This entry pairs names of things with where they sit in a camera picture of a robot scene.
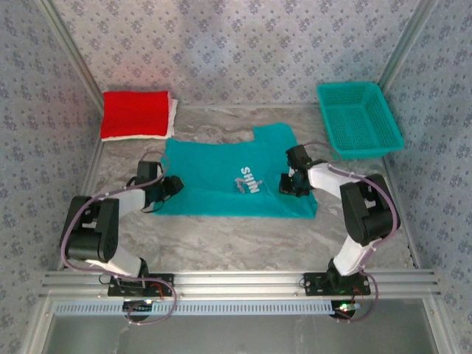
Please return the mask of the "teal printed t-shirt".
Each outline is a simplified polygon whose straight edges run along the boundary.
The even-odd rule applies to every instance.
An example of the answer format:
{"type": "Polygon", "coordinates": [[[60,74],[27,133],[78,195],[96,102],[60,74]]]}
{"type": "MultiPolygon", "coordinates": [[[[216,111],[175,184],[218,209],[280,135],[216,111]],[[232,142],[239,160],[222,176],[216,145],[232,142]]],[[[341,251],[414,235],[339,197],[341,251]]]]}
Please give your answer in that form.
{"type": "Polygon", "coordinates": [[[169,139],[165,163],[169,176],[184,188],[157,205],[159,215],[313,219],[318,204],[312,195],[279,191],[288,172],[285,152],[297,140],[289,125],[256,127],[249,142],[207,144],[169,139]]]}

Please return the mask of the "red folded t-shirt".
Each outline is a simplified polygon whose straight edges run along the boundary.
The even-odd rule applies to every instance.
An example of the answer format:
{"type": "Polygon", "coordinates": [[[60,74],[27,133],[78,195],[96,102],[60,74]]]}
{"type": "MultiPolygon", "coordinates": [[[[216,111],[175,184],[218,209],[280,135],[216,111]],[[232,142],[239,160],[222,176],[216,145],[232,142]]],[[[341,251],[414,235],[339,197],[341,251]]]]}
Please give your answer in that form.
{"type": "Polygon", "coordinates": [[[174,133],[177,101],[168,91],[107,91],[103,103],[103,141],[168,139],[174,133]]]}

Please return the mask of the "white folded t-shirt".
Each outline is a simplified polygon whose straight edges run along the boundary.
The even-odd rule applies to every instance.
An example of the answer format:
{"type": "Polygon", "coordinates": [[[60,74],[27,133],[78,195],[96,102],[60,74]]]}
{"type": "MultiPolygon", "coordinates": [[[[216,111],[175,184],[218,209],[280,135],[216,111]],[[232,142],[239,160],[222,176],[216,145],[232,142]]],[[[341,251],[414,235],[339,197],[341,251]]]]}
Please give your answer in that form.
{"type": "Polygon", "coordinates": [[[103,142],[129,139],[169,139],[175,133],[178,100],[165,99],[143,106],[105,109],[100,138],[103,142]]]}

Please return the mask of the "teal plastic basket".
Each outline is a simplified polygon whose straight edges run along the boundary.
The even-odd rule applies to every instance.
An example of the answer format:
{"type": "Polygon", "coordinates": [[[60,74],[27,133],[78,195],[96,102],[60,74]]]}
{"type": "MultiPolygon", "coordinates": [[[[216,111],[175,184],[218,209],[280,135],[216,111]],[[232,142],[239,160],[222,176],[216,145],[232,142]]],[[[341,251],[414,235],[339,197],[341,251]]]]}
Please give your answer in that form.
{"type": "Polygon", "coordinates": [[[381,158],[404,148],[378,84],[323,83],[317,94],[328,139],[343,160],[381,158]]]}

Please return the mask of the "small black controller board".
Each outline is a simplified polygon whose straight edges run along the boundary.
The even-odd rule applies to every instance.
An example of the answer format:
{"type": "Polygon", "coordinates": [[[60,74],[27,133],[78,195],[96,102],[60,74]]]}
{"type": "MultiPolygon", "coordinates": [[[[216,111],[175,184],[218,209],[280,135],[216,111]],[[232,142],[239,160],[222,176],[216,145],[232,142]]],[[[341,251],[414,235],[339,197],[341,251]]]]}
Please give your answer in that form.
{"type": "Polygon", "coordinates": [[[123,313],[149,313],[153,309],[153,302],[149,299],[125,300],[122,304],[123,313]]]}
{"type": "Polygon", "coordinates": [[[334,319],[349,321],[355,315],[355,312],[361,308],[356,302],[348,301],[332,301],[331,302],[334,313],[330,316],[334,319]]]}

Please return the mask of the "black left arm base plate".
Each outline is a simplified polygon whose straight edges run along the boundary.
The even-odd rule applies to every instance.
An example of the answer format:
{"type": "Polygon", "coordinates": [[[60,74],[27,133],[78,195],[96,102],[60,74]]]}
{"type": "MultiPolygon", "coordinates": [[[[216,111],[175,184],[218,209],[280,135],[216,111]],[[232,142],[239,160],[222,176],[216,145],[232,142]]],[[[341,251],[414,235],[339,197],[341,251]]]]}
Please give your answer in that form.
{"type": "Polygon", "coordinates": [[[121,278],[110,279],[108,284],[108,296],[122,297],[171,297],[170,286],[174,286],[174,274],[150,274],[150,280],[124,280],[121,278]]]}

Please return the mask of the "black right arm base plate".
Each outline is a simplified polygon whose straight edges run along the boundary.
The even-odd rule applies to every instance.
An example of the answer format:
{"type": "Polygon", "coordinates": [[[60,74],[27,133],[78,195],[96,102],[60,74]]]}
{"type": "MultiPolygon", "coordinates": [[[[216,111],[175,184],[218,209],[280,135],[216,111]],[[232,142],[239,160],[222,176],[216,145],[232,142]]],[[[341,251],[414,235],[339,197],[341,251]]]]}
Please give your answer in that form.
{"type": "Polygon", "coordinates": [[[306,296],[353,296],[370,295],[367,277],[360,274],[340,276],[335,272],[313,272],[303,274],[306,296]]]}

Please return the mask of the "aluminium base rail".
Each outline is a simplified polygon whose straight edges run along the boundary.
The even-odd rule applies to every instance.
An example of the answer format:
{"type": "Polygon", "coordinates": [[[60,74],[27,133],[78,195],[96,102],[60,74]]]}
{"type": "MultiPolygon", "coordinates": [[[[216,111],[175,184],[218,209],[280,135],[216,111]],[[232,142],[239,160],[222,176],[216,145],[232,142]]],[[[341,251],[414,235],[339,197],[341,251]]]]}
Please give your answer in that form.
{"type": "MultiPolygon", "coordinates": [[[[430,269],[368,271],[378,285],[379,299],[440,297],[436,274],[430,269]]],[[[75,271],[47,272],[39,295],[89,299],[106,296],[109,276],[75,271]]],[[[296,271],[176,271],[174,288],[182,300],[304,299],[302,274],[296,271]]]]}

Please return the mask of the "aluminium frame post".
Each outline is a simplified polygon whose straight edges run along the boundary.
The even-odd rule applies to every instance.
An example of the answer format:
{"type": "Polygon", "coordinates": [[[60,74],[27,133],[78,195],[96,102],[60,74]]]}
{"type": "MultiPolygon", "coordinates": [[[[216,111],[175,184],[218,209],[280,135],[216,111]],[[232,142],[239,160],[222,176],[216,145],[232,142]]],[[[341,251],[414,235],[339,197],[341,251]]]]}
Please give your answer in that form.
{"type": "Polygon", "coordinates": [[[66,53],[70,64],[77,72],[78,77],[82,81],[89,93],[91,100],[99,110],[103,113],[103,95],[97,83],[95,82],[83,56],[80,54],[77,45],[70,35],[66,24],[60,16],[52,0],[35,0],[39,10],[46,19],[51,31],[57,38],[63,51],[66,53]]]}
{"type": "Polygon", "coordinates": [[[439,2],[440,0],[419,0],[378,80],[378,85],[383,93],[389,90],[408,53],[439,2]]]}

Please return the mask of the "aluminium side rail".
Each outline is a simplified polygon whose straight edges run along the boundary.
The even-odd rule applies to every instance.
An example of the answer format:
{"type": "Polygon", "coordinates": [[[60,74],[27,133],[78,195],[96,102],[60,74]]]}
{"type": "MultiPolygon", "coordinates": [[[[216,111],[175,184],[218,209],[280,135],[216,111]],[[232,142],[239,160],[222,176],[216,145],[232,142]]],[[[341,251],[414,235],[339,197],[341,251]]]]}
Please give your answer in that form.
{"type": "Polygon", "coordinates": [[[422,268],[420,255],[418,254],[416,244],[415,244],[414,233],[412,232],[409,222],[407,220],[406,211],[405,211],[405,208],[403,207],[397,181],[395,179],[394,173],[392,172],[392,168],[389,165],[388,158],[383,157],[382,161],[383,161],[383,165],[386,171],[387,178],[389,180],[389,185],[391,186],[391,194],[395,200],[395,205],[397,207],[397,210],[401,218],[401,227],[403,228],[403,232],[408,240],[408,247],[409,247],[413,265],[415,268],[422,268]]]}

